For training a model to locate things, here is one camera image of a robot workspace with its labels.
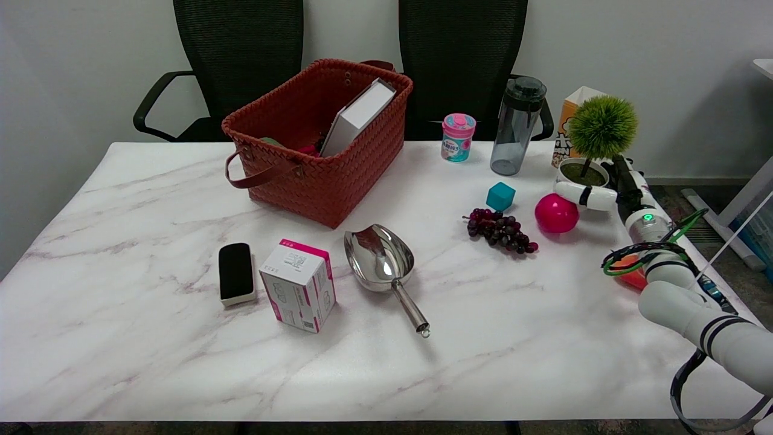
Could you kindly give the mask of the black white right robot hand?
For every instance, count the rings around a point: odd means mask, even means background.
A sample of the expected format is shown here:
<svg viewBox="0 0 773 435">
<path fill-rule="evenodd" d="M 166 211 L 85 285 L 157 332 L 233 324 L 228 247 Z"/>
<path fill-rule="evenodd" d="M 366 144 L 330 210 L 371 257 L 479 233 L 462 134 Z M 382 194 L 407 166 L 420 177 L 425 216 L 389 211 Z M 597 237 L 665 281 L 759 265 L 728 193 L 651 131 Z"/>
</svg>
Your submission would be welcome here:
<svg viewBox="0 0 773 435">
<path fill-rule="evenodd" d="M 601 185 L 580 181 L 579 173 L 587 162 L 583 158 L 563 160 L 558 165 L 553 191 L 580 208 L 616 211 L 621 221 L 640 210 L 653 212 L 657 208 L 648 182 L 633 168 L 631 159 L 617 155 L 610 162 L 590 162 L 588 173 L 600 175 Z"/>
</svg>

